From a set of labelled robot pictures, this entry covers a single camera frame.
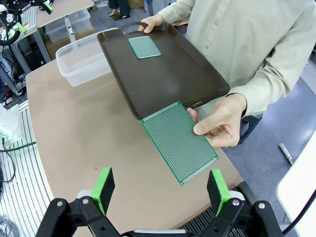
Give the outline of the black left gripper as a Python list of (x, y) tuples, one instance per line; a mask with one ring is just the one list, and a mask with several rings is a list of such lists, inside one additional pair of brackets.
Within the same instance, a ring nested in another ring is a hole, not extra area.
[[(45, 0), (39, 6), (41, 11), (53, 13), (53, 0)], [(38, 6), (38, 0), (4, 0), (3, 1), (3, 24), (14, 25), (15, 32), (26, 34), (26, 29), (21, 24), (21, 14), (32, 6)]]

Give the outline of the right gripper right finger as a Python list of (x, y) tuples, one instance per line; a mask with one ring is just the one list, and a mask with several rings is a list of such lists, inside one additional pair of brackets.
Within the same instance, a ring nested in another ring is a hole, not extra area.
[(249, 237), (283, 236), (270, 203), (259, 200), (250, 204), (233, 197), (219, 169), (210, 171), (207, 191), (216, 215), (201, 237), (227, 237), (232, 229), (241, 229)]

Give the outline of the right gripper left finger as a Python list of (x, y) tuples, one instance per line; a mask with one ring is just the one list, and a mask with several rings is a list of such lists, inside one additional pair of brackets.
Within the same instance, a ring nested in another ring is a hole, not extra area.
[(79, 227), (88, 227), (94, 237), (122, 236), (106, 216), (114, 189), (112, 169), (103, 168), (90, 195), (50, 202), (36, 236), (72, 237)]

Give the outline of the person's left hand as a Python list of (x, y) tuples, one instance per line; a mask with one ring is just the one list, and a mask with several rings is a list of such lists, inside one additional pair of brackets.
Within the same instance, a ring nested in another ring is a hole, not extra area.
[(240, 139), (240, 120), (247, 108), (246, 98), (239, 94), (230, 94), (218, 100), (213, 112), (205, 119), (199, 120), (195, 110), (187, 112), (196, 122), (193, 131), (196, 135), (204, 135), (214, 148), (234, 147)]

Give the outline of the person's right hand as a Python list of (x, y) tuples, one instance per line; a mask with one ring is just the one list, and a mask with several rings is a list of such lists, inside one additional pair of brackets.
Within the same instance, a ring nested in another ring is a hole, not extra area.
[(141, 22), (146, 24), (147, 26), (144, 27), (143, 25), (140, 25), (138, 31), (149, 34), (154, 27), (160, 26), (164, 22), (164, 18), (161, 15), (156, 14), (154, 16), (142, 19)]

